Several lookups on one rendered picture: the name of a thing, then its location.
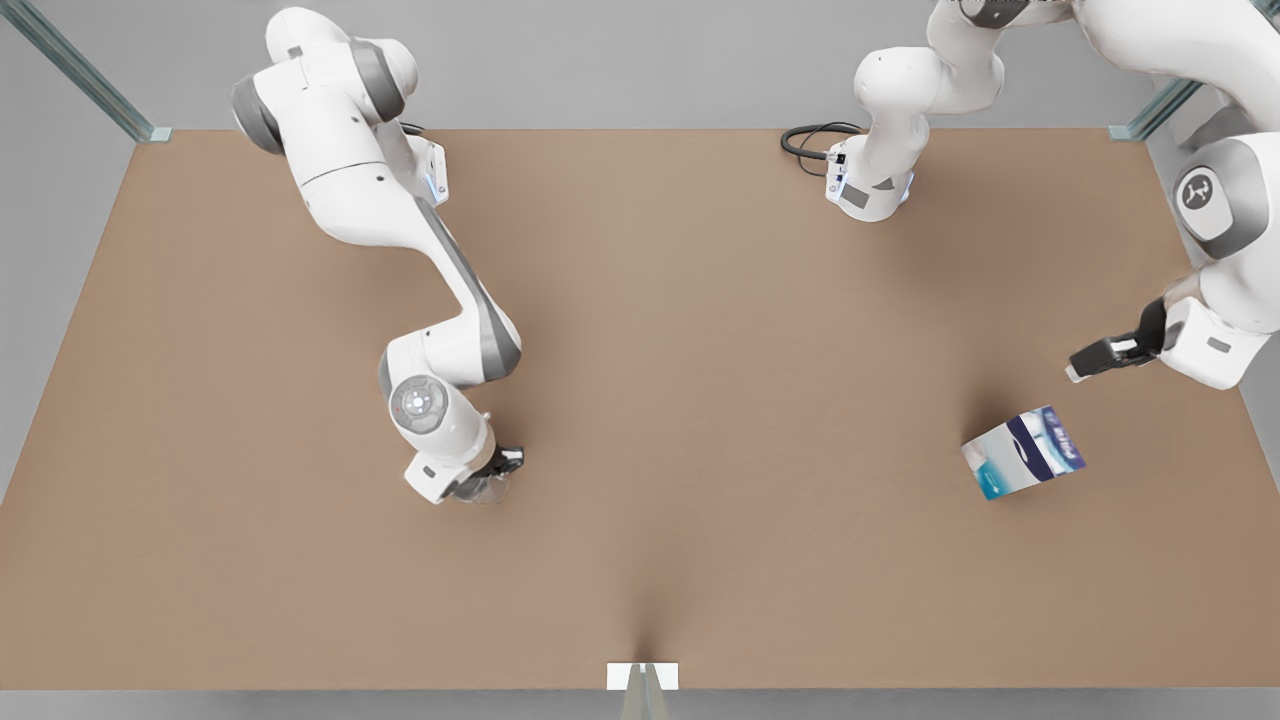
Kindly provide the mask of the silver frame post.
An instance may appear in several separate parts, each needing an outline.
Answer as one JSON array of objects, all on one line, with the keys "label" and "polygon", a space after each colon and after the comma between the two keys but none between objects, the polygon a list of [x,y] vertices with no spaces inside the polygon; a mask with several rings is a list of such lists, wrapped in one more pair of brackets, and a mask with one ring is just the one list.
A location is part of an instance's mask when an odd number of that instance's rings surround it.
[{"label": "silver frame post", "polygon": [[1114,142],[1147,141],[1202,86],[1201,82],[1193,79],[1175,78],[1169,81],[1126,124],[1110,126],[1107,128],[1110,140]]},{"label": "silver frame post", "polygon": [[672,720],[666,691],[680,688],[676,662],[605,665],[605,688],[622,691],[620,720]]},{"label": "silver frame post", "polygon": [[0,0],[0,15],[136,143],[166,143],[173,128],[151,123],[29,0]]}]

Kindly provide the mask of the blue and white carton box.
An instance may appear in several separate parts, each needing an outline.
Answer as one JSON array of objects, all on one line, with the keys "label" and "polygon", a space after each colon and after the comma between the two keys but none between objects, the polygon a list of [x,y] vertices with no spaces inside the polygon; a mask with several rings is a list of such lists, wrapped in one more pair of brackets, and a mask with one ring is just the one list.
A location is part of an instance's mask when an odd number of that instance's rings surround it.
[{"label": "blue and white carton box", "polygon": [[1005,421],[961,446],[987,500],[1079,471],[1085,460],[1051,406]]}]

